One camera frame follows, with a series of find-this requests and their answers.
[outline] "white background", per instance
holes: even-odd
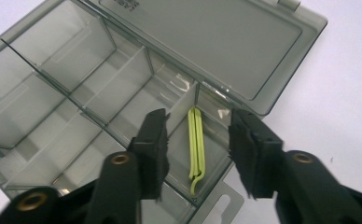
[[[0,0],[0,34],[41,1]],[[302,5],[327,17],[328,26],[264,121],[285,150],[313,153],[343,185],[362,191],[362,0]],[[238,178],[234,169],[226,178],[245,196],[233,223],[276,223],[273,201],[248,200]],[[6,203],[0,191],[0,211]]]

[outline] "brass screw insert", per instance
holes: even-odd
[[[310,156],[303,154],[303,153],[296,153],[296,154],[294,154],[293,158],[294,158],[294,160],[303,162],[303,163],[312,163],[313,162],[313,159]]]
[[[111,159],[111,162],[116,164],[116,165],[121,165],[123,163],[126,163],[129,161],[129,156],[128,155],[118,155],[116,157],[113,157]]]
[[[26,212],[36,209],[47,201],[48,196],[43,192],[34,192],[23,198],[17,208],[19,211]]]

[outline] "yellow-green tweezers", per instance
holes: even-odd
[[[202,180],[205,175],[202,113],[195,106],[188,111],[188,127],[190,151],[189,179],[192,180],[190,194],[195,196],[196,184]]]

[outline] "box latch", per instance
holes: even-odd
[[[281,6],[286,7],[292,11],[296,11],[300,5],[300,1],[278,0],[277,4],[280,4]]]

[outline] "plastic storage box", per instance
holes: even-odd
[[[268,114],[326,24],[291,1],[43,3],[1,36],[41,74],[0,41],[0,188],[67,194],[125,150],[146,113],[165,108],[171,168],[162,202],[143,202],[144,222],[202,223],[222,195],[231,222],[243,197],[222,182],[230,110]],[[192,197],[194,105],[206,176]]]

